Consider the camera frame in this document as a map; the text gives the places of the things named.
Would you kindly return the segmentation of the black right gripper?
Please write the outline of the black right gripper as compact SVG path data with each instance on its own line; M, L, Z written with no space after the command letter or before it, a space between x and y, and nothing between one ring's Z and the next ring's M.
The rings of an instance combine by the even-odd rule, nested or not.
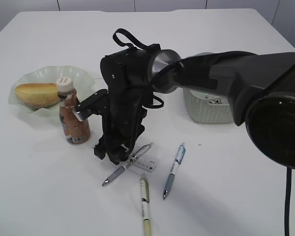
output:
M154 48L126 50L107 55L100 62L100 70L108 86L108 115L103 118L103 136L94 154L118 165L128 159L137 138L144 131L141 125L147 111L142 107L148 84L148 64Z

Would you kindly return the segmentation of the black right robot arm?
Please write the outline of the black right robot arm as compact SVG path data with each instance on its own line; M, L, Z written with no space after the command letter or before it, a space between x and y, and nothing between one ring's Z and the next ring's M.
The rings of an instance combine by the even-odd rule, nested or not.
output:
M126 49L105 56L107 89L103 136L94 154L118 164L128 159L152 92L177 88L227 99L234 123L274 162L295 169L295 52L257 55L232 51L185 59L173 50Z

